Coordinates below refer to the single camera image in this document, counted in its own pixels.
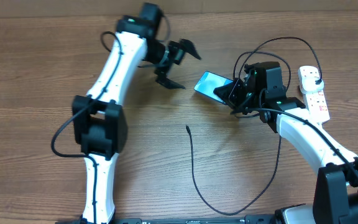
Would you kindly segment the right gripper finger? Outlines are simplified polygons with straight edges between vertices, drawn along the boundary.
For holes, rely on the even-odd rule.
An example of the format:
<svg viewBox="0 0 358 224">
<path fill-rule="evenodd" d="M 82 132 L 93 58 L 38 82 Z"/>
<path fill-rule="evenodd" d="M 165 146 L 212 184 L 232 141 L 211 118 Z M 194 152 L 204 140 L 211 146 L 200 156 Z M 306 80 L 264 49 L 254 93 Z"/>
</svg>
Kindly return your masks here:
<svg viewBox="0 0 358 224">
<path fill-rule="evenodd" d="M 231 105 L 229 102 L 229 85 L 230 83 L 224 86 L 217 87 L 213 91 L 213 93 L 227 105 Z"/>
<path fill-rule="evenodd" d="M 233 106 L 239 106 L 244 101 L 244 82 L 235 78 L 229 85 L 229 102 Z"/>
</svg>

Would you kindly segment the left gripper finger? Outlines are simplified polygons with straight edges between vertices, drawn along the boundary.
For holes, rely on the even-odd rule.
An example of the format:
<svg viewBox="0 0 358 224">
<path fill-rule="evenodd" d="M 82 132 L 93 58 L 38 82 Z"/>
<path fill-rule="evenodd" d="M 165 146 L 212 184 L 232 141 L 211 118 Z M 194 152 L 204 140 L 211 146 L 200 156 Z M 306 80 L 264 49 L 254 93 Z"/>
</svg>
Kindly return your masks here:
<svg viewBox="0 0 358 224">
<path fill-rule="evenodd" d="M 179 42 L 181 49 L 184 50 L 186 53 L 192 55 L 194 58 L 201 60 L 201 56 L 196 50 L 194 43 L 188 39 L 180 39 Z"/>
<path fill-rule="evenodd" d="M 158 75 L 156 80 L 158 84 L 164 86 L 165 88 L 172 90 L 172 89 L 185 89 L 185 87 L 177 82 L 174 82 L 167 78 L 164 75 Z"/>
</svg>

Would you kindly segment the blue Galaxy smartphone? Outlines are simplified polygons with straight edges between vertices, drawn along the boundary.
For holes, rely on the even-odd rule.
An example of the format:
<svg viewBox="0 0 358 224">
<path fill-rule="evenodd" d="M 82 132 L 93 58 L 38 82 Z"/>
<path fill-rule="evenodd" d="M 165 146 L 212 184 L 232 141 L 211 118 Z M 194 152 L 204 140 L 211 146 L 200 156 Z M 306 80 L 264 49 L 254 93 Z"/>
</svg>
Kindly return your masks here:
<svg viewBox="0 0 358 224">
<path fill-rule="evenodd" d="M 225 102 L 214 93 L 214 89 L 230 83 L 232 80 L 228 78 L 205 71 L 195 85 L 194 91 L 225 105 Z"/>
</svg>

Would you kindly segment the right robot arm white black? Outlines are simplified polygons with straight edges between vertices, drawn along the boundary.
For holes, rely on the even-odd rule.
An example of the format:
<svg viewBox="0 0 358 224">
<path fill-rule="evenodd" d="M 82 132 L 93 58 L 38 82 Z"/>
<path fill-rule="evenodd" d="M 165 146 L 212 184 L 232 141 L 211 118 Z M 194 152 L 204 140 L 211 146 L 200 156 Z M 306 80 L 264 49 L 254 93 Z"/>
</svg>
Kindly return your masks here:
<svg viewBox="0 0 358 224">
<path fill-rule="evenodd" d="M 258 111 L 260 120 L 288 140 L 316 172 L 311 205 L 275 212 L 272 223 L 358 223 L 358 156 L 342 147 L 296 97 L 287 97 L 278 62 L 248 65 L 247 76 L 213 92 L 234 114 Z"/>
</svg>

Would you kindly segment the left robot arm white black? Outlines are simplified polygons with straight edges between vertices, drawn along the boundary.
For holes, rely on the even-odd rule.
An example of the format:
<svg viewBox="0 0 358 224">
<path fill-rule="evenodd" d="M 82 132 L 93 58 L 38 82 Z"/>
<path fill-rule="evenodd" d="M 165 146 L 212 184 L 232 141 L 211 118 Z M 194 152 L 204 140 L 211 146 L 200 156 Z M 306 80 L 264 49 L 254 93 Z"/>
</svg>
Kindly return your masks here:
<svg viewBox="0 0 358 224">
<path fill-rule="evenodd" d="M 168 78 L 174 64 L 185 54 L 200 59 L 193 42 L 187 39 L 163 44 L 157 39 L 164 18 L 161 8 L 144 3 L 138 16 L 124 16 L 112 33 L 115 40 L 100 76 L 85 96 L 72 103 L 75 141 L 81 147 L 86 164 L 86 205 L 80 223 L 112 223 L 114 172 L 119 154 L 127 141 L 124 115 L 127 89 L 145 61 L 154 68 L 156 82 L 167 89 L 183 85 Z"/>
</svg>

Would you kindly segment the white charger plug adapter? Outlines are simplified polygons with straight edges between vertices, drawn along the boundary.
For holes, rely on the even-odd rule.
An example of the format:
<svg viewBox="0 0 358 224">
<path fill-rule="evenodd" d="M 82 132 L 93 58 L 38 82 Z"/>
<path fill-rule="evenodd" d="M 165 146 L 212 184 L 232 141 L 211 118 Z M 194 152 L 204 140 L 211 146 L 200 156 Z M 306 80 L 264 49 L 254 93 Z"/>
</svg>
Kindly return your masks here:
<svg viewBox="0 0 358 224">
<path fill-rule="evenodd" d="M 312 94 L 324 89 L 324 82 L 321 81 L 319 84 L 316 83 L 318 81 L 315 77 L 301 77 L 300 79 L 300 91 L 302 94 Z"/>
</svg>

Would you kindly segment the white power strip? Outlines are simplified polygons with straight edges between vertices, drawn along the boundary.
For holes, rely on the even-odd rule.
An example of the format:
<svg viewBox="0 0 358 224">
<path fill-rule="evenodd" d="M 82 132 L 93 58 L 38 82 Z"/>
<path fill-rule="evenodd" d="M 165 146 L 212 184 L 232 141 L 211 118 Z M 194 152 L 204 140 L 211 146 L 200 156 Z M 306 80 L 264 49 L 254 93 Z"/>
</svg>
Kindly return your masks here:
<svg viewBox="0 0 358 224">
<path fill-rule="evenodd" d="M 298 79 L 300 82 L 301 77 L 315 77 L 320 78 L 319 70 L 316 67 L 305 65 L 298 69 Z M 327 102 L 325 99 L 324 91 L 318 91 L 312 94 L 302 94 L 303 101 L 306 108 L 310 112 L 311 117 L 315 120 L 318 125 L 330 120 Z"/>
</svg>

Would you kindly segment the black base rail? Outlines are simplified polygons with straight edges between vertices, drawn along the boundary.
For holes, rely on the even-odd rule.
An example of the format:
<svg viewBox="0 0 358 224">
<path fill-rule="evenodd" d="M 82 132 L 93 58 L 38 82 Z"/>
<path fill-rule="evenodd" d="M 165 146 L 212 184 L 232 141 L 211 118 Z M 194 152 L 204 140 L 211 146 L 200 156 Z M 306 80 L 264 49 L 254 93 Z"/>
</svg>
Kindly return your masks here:
<svg viewBox="0 0 358 224">
<path fill-rule="evenodd" d="M 272 213 L 267 214 L 236 214 L 222 217 L 190 217 L 190 218 L 113 218 L 110 224 L 279 224 L 280 218 Z"/>
</svg>

